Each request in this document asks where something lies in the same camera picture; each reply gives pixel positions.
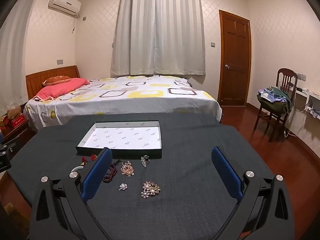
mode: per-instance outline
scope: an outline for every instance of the green cushion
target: green cushion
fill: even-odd
[[[263,109],[266,109],[269,112],[272,112],[274,114],[287,114],[288,113],[288,106],[286,103],[280,103],[280,102],[275,102],[271,103],[268,100],[261,98],[260,95],[257,95],[258,101],[262,105]]]

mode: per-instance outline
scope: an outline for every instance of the dark gray tablecloth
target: dark gray tablecloth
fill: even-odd
[[[245,170],[273,178],[268,166],[231,126],[210,115],[117,114],[77,116],[62,126],[41,130],[12,159],[9,174],[24,197],[32,203],[42,176],[61,179],[81,163],[75,146],[95,121],[159,120],[162,159],[151,160],[145,169],[132,160],[134,176],[118,173],[109,184],[101,183],[92,200],[93,214],[114,240],[211,239],[236,204],[211,161],[213,147]],[[161,193],[142,198],[142,184],[151,180]],[[126,183],[126,191],[118,191]]]

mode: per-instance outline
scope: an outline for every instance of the gray curtain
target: gray curtain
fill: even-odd
[[[156,0],[121,0],[111,76],[154,73]]]
[[[18,0],[0,29],[0,115],[28,101],[24,43],[34,0]]]
[[[204,75],[201,0],[156,0],[155,73]]]

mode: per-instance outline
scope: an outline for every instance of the door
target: door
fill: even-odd
[[[218,102],[222,106],[244,106],[251,71],[250,21],[219,11],[221,68]]]

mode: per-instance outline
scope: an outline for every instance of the air conditioner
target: air conditioner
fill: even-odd
[[[81,3],[77,0],[50,0],[48,7],[71,15],[77,15],[80,11]]]

